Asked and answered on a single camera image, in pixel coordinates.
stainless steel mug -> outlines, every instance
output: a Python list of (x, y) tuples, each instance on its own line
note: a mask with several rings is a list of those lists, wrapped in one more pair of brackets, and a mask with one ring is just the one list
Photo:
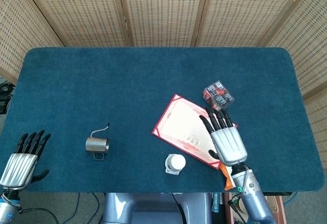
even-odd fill
[[(96, 160), (104, 160), (104, 154), (108, 153), (109, 150), (109, 139), (93, 137), (93, 133), (104, 131), (108, 128), (109, 128), (109, 123), (106, 128), (93, 131), (86, 140), (85, 149), (89, 153), (93, 154), (94, 159)], [(96, 157), (96, 155), (102, 155), (102, 158), (98, 158)]]

robotic hand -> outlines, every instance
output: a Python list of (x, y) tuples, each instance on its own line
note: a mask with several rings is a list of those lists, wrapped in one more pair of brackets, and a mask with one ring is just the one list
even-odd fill
[(21, 212), (19, 192), (31, 183), (42, 180), (49, 170), (33, 176), (36, 163), (40, 158), (46, 142), (50, 138), (47, 134), (41, 140), (44, 131), (35, 132), (28, 137), (24, 134), (17, 144), (14, 153), (10, 156), (5, 171), (0, 179), (4, 192), (0, 198), (0, 223), (10, 223), (15, 210)]
[(209, 153), (215, 159), (220, 159), (226, 166), (232, 167), (231, 176), (240, 192), (232, 200), (242, 199), (251, 220), (266, 224), (276, 223), (253, 171), (243, 163), (247, 159), (247, 151), (227, 112), (223, 109), (221, 110), (222, 114), (215, 109), (207, 109), (206, 111), (212, 125), (204, 116), (200, 115), (200, 119), (209, 132), (217, 151), (215, 153), (210, 150)]

wooden frame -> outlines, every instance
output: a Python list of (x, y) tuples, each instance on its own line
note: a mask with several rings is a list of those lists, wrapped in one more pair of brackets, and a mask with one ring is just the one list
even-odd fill
[(202, 30), (202, 27), (203, 27), (203, 21), (202, 20), (204, 20), (205, 17), (206, 17), (206, 12), (208, 10), (208, 2), (209, 2), (209, 0), (200, 0), (198, 13), (197, 13), (196, 20), (195, 20), (192, 40), (191, 40), (191, 47), (196, 46), (197, 38), (201, 34), (201, 30)]
[(319, 85), (315, 89), (311, 90), (307, 94), (303, 95), (302, 98), (304, 100), (305, 105), (307, 105), (325, 94), (327, 94), (327, 81)]
[(281, 12), (276, 17), (275, 21), (270, 25), (266, 33), (262, 36), (259, 42), (256, 44), (257, 46), (266, 46), (271, 39), (276, 35), (285, 21), (289, 18), (289, 16), (293, 13), (295, 8), (302, 0), (288, 0), (285, 4)]
[(126, 0), (115, 0), (127, 46), (134, 46)]
[(43, 23), (49, 28), (50, 31), (53, 31), (55, 33), (55, 38), (57, 38), (62, 44), (63, 46), (66, 46), (66, 43), (63, 38), (63, 36), (59, 36), (55, 29), (51, 26), (50, 22), (48, 22), (47, 20), (47, 15), (44, 14), (41, 9), (38, 7), (39, 2), (37, 2), (36, 0), (27, 0), (30, 5), (33, 7), (33, 9), (36, 11), (36, 13), (39, 15), (39, 17), (42, 19)]

cable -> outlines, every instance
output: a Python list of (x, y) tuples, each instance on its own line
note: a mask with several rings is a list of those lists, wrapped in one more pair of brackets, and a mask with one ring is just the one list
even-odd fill
[(73, 215), (70, 218), (68, 218), (67, 220), (65, 220), (62, 224), (65, 224), (65, 223), (69, 222), (71, 219), (74, 218), (74, 216), (76, 215), (77, 209), (78, 209), (79, 202), (80, 202), (80, 193), (78, 193), (76, 208), (75, 208), (75, 211), (74, 211)]
[(243, 182), (243, 186), (242, 186), (242, 192), (240, 194), (242, 194), (244, 192), (245, 184), (246, 184), (247, 178), (249, 176), (249, 168), (246, 165), (244, 165), (244, 167), (246, 168), (246, 171), (245, 171), (245, 177), (244, 177), (244, 182)]
[(296, 192), (295, 195), (293, 197), (291, 197), (288, 201), (286, 201), (283, 205), (284, 206), (288, 205), (297, 196), (297, 193), (298, 192)]
[(10, 104), (11, 104), (11, 100), (12, 100), (12, 95), (8, 95), (8, 96), (10, 96), (10, 100), (8, 101), (8, 104), (7, 104), (7, 111), (10, 108)]
[(241, 216), (241, 213), (239, 212), (239, 210), (234, 205), (234, 202), (232, 200), (229, 200), (227, 203), (239, 215), (239, 217), (242, 220), (243, 224), (246, 224), (246, 221), (244, 220), (244, 218)]
[(183, 210), (183, 208), (182, 208), (182, 205), (179, 204), (179, 203), (177, 202), (177, 200), (176, 200), (174, 194), (173, 194), (173, 193), (171, 193), (171, 194), (172, 194), (172, 196), (173, 196), (173, 198), (174, 198), (174, 200), (175, 200), (175, 202), (176, 202), (176, 204), (177, 204), (177, 207), (178, 207), (178, 209), (179, 209), (179, 212), (180, 212), (180, 214), (181, 214), (181, 216), (182, 216), (183, 224), (188, 224), (187, 221), (186, 221), (186, 217), (185, 217), (185, 213), (184, 213), (184, 210)]
[(93, 133), (96, 133), (96, 132), (100, 132), (100, 131), (105, 131), (106, 129), (108, 129), (110, 127), (110, 122), (108, 122), (106, 128), (103, 128), (103, 129), (99, 129), (99, 130), (95, 130), (95, 131), (92, 131), (90, 137), (93, 138)]
[(19, 214), (24, 214), (24, 213), (28, 213), (28, 212), (35, 211), (35, 210), (41, 210), (41, 211), (45, 211), (45, 212), (51, 214), (53, 219), (56, 221), (56, 224), (59, 224), (59, 221), (58, 221), (57, 217), (55, 216), (55, 214), (52, 213), (50, 210), (47, 210), (44, 208), (30, 208), (30, 209), (19, 210), (18, 212), (19, 212)]
[(90, 224), (91, 221), (93, 220), (93, 218), (95, 217), (95, 215), (97, 214), (97, 212), (99, 211), (100, 208), (100, 202), (99, 199), (97, 198), (97, 196), (92, 192), (93, 196), (96, 198), (97, 202), (98, 202), (98, 207), (97, 210), (94, 212), (93, 216), (91, 217), (91, 219), (87, 222), (87, 224)]
[(13, 207), (17, 207), (17, 209), (20, 208), (20, 204), (14, 203), (12, 202), (10, 199), (8, 199), (5, 195), (5, 192), (3, 192), (3, 194), (1, 194), (1, 198), (8, 204), (11, 205)]
[(101, 222), (102, 222), (102, 219), (103, 219), (103, 214), (102, 214), (101, 218), (99, 219), (99, 222), (98, 222), (98, 224), (101, 224)]

blue table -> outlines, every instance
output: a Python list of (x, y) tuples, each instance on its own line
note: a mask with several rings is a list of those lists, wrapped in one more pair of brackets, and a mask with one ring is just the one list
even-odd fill
[[(4, 132), (0, 168), (22, 134), (52, 136), (29, 189), (70, 192), (223, 191), (220, 171), (151, 134), (175, 93), (206, 106), (202, 90), (221, 80), (263, 191), (310, 191), (324, 174), (290, 55), (282, 48), (36, 48), (25, 57)], [(85, 151), (93, 130), (110, 139), (104, 161)], [(181, 153), (179, 176), (165, 173)]]

